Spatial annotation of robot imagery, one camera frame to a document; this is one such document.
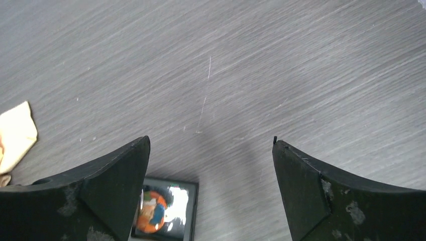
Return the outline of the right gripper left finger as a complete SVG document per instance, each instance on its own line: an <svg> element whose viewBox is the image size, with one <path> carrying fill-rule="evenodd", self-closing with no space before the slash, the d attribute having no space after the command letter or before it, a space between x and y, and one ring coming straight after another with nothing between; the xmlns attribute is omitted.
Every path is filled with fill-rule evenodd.
<svg viewBox="0 0 426 241"><path fill-rule="evenodd" d="M1 188L1 240L127 240L150 149L140 137L33 184Z"/></svg>

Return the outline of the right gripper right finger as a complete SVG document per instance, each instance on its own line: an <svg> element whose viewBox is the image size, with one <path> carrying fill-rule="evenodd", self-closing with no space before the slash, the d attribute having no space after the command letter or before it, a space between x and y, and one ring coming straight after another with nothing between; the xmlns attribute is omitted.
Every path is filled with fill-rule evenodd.
<svg viewBox="0 0 426 241"><path fill-rule="evenodd" d="M425 191L363 178L274 139L292 240L425 240Z"/></svg>

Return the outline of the cream yellow garment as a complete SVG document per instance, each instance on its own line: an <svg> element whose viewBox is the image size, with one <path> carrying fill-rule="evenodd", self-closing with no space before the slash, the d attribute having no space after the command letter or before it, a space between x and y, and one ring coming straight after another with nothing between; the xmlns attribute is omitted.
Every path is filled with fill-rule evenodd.
<svg viewBox="0 0 426 241"><path fill-rule="evenodd" d="M38 131L28 101L1 114L1 187L11 181L10 172L35 144Z"/></svg>

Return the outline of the round white brooch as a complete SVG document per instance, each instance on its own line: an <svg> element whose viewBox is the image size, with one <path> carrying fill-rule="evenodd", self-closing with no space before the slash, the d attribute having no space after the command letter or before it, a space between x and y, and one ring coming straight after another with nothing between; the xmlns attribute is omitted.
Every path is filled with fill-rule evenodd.
<svg viewBox="0 0 426 241"><path fill-rule="evenodd" d="M164 224L166 209L166 200L160 193L152 190L144 191L136 220L136 228L144 233L159 231Z"/></svg>

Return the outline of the black square frame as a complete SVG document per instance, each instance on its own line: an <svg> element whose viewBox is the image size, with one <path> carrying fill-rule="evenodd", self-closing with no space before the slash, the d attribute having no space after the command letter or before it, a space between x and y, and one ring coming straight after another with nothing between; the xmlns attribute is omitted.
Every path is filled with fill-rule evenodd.
<svg viewBox="0 0 426 241"><path fill-rule="evenodd" d="M196 182L146 177L129 240L194 240L198 187ZM160 193L167 203L164 224L155 233L144 233L136 228L142 193L149 190Z"/></svg>

